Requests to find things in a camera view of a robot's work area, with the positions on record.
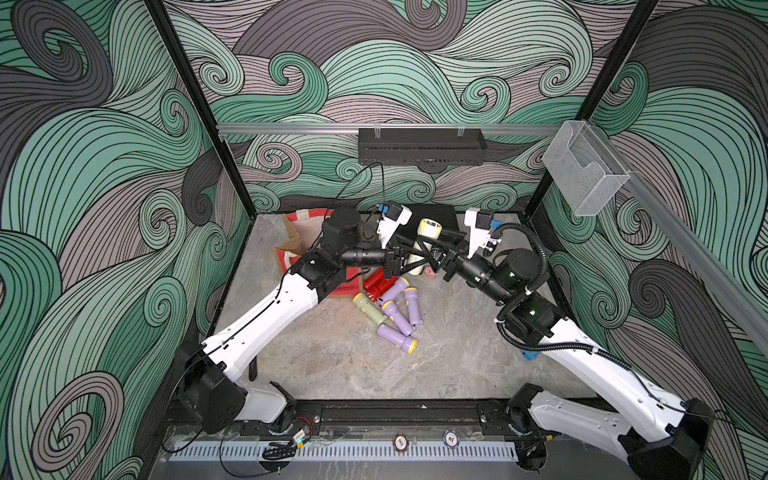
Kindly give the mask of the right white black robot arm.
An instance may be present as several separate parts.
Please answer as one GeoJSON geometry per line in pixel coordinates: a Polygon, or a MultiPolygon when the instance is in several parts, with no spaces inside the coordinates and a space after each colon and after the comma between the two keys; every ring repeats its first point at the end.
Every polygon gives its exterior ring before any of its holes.
{"type": "Polygon", "coordinates": [[[597,447],[641,479],[694,477],[712,430],[712,409],[653,384],[542,297],[538,289],[548,278],[548,256],[535,233],[505,223],[456,234],[450,242],[423,235],[415,242],[446,279],[462,278],[499,306],[494,324],[507,343],[555,360],[609,406],[600,409],[528,385],[510,406],[523,426],[597,447]]]}

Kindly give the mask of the green flashlight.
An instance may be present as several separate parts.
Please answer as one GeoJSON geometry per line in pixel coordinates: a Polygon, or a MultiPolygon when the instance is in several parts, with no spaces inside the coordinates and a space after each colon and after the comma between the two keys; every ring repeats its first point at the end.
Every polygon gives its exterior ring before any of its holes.
{"type": "MultiPolygon", "coordinates": [[[[433,219],[429,219],[429,218],[423,218],[423,219],[420,220],[420,222],[418,224],[418,227],[417,227],[417,230],[416,230],[416,236],[417,237],[421,236],[421,237],[425,237],[427,239],[435,240],[435,239],[439,238],[439,236],[440,236],[440,234],[442,232],[442,229],[443,229],[443,226],[438,221],[433,220],[433,219]]],[[[429,241],[426,241],[426,240],[418,241],[418,239],[414,243],[414,246],[413,246],[413,248],[415,250],[417,250],[417,251],[424,251],[426,253],[430,252],[431,247],[432,247],[432,244],[429,241]]],[[[424,256],[416,255],[416,254],[410,254],[408,256],[408,258],[407,258],[407,263],[406,264],[418,263],[419,261],[422,261],[422,260],[425,260],[425,259],[426,258],[424,256]]],[[[412,275],[412,276],[418,276],[418,275],[420,275],[422,273],[422,271],[424,270],[424,268],[426,266],[429,266],[428,262],[423,264],[423,265],[421,265],[421,266],[414,267],[413,269],[409,270],[407,272],[407,274],[408,275],[412,275]]]]}
{"type": "Polygon", "coordinates": [[[388,319],[387,315],[368,296],[360,292],[353,297],[353,304],[370,319],[376,327],[381,326],[388,319]]]}

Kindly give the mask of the red jute tote bag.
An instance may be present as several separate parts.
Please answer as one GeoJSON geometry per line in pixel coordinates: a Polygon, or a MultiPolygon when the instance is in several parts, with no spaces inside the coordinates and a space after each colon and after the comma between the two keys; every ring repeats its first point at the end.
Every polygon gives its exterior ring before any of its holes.
{"type": "MultiPolygon", "coordinates": [[[[324,208],[302,209],[293,213],[282,215],[288,240],[274,247],[276,262],[279,269],[285,272],[289,266],[295,264],[304,255],[318,237],[324,217],[330,216],[333,210],[326,213],[324,208]]],[[[357,267],[349,267],[346,277],[360,273],[357,267]]],[[[354,297],[362,292],[362,277],[357,277],[349,282],[339,285],[329,295],[331,297],[354,297]]]]}

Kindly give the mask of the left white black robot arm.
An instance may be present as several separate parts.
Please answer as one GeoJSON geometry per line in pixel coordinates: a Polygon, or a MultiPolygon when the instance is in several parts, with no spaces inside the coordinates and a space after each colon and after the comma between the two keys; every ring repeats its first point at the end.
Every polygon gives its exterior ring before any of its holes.
{"type": "Polygon", "coordinates": [[[410,270],[411,249],[397,230],[411,216],[404,205],[385,204],[374,238],[364,241],[360,214],[334,210],[323,219],[317,240],[267,296],[219,333],[177,348],[172,362],[177,397],[203,432],[217,433],[236,420],[287,426],[287,394],[276,385],[250,391],[240,384],[242,375],[290,323],[349,282],[348,268],[378,266],[388,276],[410,270]]]}

